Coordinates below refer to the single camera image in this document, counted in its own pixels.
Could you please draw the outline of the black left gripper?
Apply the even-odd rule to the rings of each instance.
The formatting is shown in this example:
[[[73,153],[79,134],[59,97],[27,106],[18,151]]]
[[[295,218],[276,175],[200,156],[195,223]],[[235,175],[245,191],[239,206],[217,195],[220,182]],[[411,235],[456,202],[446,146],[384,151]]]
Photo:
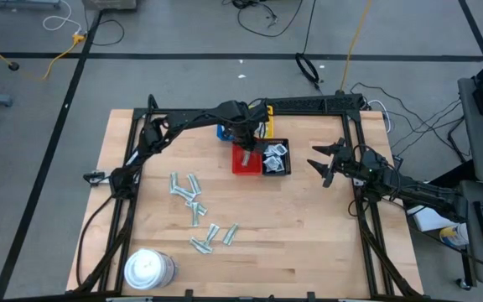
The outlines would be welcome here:
[[[233,117],[228,117],[228,122],[224,125],[227,136],[232,138],[232,142],[249,152],[262,150],[262,144],[255,136],[255,132],[261,123],[269,121],[267,112],[267,102],[257,100],[257,104],[251,103],[249,106],[245,102],[235,102],[236,109],[239,111]]]

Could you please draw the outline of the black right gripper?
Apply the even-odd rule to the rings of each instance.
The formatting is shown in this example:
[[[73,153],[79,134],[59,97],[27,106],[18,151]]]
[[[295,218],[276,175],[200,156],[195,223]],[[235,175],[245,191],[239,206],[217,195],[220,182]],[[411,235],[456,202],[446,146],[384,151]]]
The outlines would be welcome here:
[[[335,173],[340,173],[346,178],[353,180],[366,181],[366,176],[362,172],[361,163],[356,160],[352,149],[344,145],[345,139],[339,138],[336,143],[332,143],[331,145],[312,147],[313,150],[326,156],[333,154],[333,159],[330,164],[322,164],[312,159],[307,160],[323,179],[322,186],[325,188],[331,186]]]

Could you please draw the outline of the yellow plastic basket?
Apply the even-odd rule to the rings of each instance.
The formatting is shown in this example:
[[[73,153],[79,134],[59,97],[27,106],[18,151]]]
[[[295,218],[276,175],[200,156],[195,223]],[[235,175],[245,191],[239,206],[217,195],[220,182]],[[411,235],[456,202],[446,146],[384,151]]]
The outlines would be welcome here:
[[[268,115],[268,121],[265,122],[266,127],[265,127],[264,138],[273,138],[274,127],[273,127],[273,107],[272,106],[267,106],[267,115]]]

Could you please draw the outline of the blue plastic basket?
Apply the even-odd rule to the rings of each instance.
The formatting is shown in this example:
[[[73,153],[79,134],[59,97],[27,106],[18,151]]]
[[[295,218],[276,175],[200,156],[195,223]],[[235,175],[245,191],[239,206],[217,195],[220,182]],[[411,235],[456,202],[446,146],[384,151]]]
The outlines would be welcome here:
[[[216,128],[216,136],[221,140],[221,141],[229,141],[232,142],[234,140],[234,135],[232,134],[232,130],[227,128],[224,125],[217,125]]]

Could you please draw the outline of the black plastic basket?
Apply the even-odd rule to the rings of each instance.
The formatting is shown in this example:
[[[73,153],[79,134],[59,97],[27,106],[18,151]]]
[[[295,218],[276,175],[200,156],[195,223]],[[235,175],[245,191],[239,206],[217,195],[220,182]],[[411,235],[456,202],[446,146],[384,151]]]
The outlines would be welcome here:
[[[275,146],[276,144],[282,144],[285,148],[288,149],[288,152],[283,156],[278,156],[277,154],[267,156],[265,154],[262,154],[262,174],[264,176],[285,176],[285,175],[291,174],[291,159],[290,159],[289,141],[286,138],[267,138],[267,139],[264,140],[264,142],[266,143],[266,146],[268,146],[268,145]],[[267,172],[266,166],[263,163],[263,161],[267,157],[271,157],[271,156],[282,158],[283,163],[284,163],[284,167],[285,167],[284,171],[282,171],[282,172],[276,172],[276,171]]]

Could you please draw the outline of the red plastic basket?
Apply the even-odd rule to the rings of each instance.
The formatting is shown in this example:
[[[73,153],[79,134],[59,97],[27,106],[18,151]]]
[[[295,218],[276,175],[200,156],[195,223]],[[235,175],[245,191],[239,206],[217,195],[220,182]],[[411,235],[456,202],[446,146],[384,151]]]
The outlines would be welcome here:
[[[251,152],[248,166],[242,166],[244,152],[243,148],[233,144],[231,150],[231,171],[236,175],[259,175],[262,173],[262,155]]]

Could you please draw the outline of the white box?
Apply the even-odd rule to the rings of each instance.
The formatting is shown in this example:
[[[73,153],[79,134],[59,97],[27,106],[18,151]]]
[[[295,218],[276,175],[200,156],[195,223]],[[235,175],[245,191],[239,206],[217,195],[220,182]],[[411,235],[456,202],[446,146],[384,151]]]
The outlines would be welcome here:
[[[407,215],[413,218],[417,228],[421,232],[433,231],[454,225],[454,222],[443,218],[435,210],[424,206],[415,206],[408,209]]]

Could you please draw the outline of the small wipes canister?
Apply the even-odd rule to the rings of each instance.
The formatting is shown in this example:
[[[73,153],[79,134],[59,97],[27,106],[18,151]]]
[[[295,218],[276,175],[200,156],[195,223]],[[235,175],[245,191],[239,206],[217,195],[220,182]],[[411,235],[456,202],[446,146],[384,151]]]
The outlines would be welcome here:
[[[453,247],[462,247],[469,244],[467,225],[460,223],[454,226],[447,226],[439,231],[439,239]]]

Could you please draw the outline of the white-lidded wipes canister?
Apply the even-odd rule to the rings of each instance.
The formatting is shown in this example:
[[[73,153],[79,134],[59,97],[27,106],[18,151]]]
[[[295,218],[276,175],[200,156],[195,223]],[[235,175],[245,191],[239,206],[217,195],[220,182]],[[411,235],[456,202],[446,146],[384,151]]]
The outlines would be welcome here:
[[[158,289],[169,285],[177,272],[178,265],[170,256],[142,248],[126,261],[124,279],[133,289]]]

